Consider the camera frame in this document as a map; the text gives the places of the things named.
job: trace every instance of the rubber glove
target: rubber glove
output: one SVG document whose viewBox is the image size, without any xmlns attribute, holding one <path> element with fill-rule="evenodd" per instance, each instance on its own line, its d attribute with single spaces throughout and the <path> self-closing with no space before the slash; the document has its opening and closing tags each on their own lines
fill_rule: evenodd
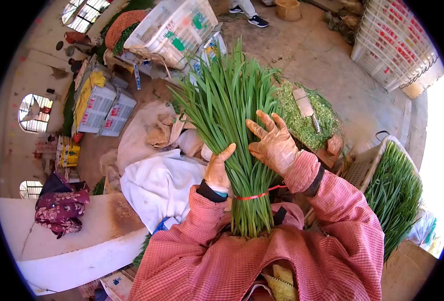
<svg viewBox="0 0 444 301">
<path fill-rule="evenodd" d="M 235 151 L 237 145 L 230 144 L 218 156 L 212 154 L 212 158 L 205 172 L 205 183 L 215 192 L 227 193 L 230 187 L 230 181 L 225 172 L 225 160 L 227 160 Z"/>
<path fill-rule="evenodd" d="M 245 125 L 260 138 L 260 142 L 249 144 L 250 154 L 281 177 L 285 177 L 299 150 L 287 129 L 287 125 L 279 115 L 272 113 L 272 118 L 279 126 L 277 128 L 274 121 L 267 114 L 261 110 L 257 110 L 255 113 L 265 123 L 268 132 L 252 120 L 245 120 Z"/>
</svg>

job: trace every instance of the sneaker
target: sneaker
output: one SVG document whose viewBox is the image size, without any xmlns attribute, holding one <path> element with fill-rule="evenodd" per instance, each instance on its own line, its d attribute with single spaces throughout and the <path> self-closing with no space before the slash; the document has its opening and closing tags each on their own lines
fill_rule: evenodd
<svg viewBox="0 0 444 301">
<path fill-rule="evenodd" d="M 242 13 L 243 14 L 243 10 L 240 8 L 240 6 L 235 6 L 234 8 L 231 8 L 231 9 L 229 9 L 229 12 L 231 13 L 231 14 L 240 14 L 240 13 Z"/>
<path fill-rule="evenodd" d="M 254 24 L 255 26 L 258 26 L 258 27 L 267 27 L 268 26 L 268 22 L 257 15 L 253 16 L 252 19 L 249 19 L 248 21 L 250 24 Z"/>
</svg>

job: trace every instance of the jacket sleeve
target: jacket sleeve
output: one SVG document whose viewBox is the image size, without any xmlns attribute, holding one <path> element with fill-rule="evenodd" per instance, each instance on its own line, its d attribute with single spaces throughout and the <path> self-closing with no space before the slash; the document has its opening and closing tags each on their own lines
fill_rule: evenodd
<svg viewBox="0 0 444 301">
<path fill-rule="evenodd" d="M 292 193 L 307 190 L 319 167 L 317 157 L 303 151 L 286 176 L 287 187 Z M 355 274 L 368 297 L 380 300 L 384 233 L 364 195 L 346 180 L 324 171 L 317 193 L 309 202 L 321 230 L 329 234 L 317 250 L 329 258 L 326 274 L 334 290 L 342 297 L 352 291 L 353 283 L 342 275 Z"/>
<path fill-rule="evenodd" d="M 217 225 L 227 206 L 227 201 L 215 203 L 201 196 L 197 188 L 198 185 L 194 185 L 190 189 L 190 212 L 185 221 L 150 238 L 130 300 L 187 299 L 189 296 L 189 274 L 217 235 Z M 165 295 L 160 295 L 157 283 L 167 288 L 162 292 Z"/>
</svg>

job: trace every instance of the cleaver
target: cleaver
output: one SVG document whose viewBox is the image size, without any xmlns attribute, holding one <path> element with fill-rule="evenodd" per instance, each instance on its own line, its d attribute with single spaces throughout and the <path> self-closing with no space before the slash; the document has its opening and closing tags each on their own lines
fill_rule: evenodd
<svg viewBox="0 0 444 301">
<path fill-rule="evenodd" d="M 319 133 L 321 127 L 315 116 L 314 109 L 312 108 L 312 105 L 310 105 L 309 97 L 307 97 L 305 90 L 303 88 L 293 90 L 292 95 L 300 108 L 300 115 L 302 115 L 302 118 L 310 116 L 312 118 L 312 123 L 314 124 L 315 132 Z"/>
</svg>

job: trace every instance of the window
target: window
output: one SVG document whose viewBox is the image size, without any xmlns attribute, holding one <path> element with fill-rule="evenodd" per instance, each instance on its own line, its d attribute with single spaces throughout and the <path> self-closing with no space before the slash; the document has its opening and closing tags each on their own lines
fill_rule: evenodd
<svg viewBox="0 0 444 301">
<path fill-rule="evenodd" d="M 38 198 L 42 187 L 43 185 L 39 181 L 23 181 L 20 184 L 20 196 L 22 198 Z"/>
<path fill-rule="evenodd" d="M 62 13 L 62 22 L 66 24 L 77 13 L 68 27 L 81 33 L 86 33 L 100 14 L 110 5 L 105 0 L 70 0 Z"/>
<path fill-rule="evenodd" d="M 50 111 L 52 109 L 53 101 L 46 97 L 35 94 L 28 94 L 21 101 L 20 109 L 18 110 L 18 120 L 23 129 L 32 132 L 45 132 L 48 119 L 50 118 Z M 22 121 L 28 114 L 38 114 L 36 118 L 28 121 Z"/>
</svg>

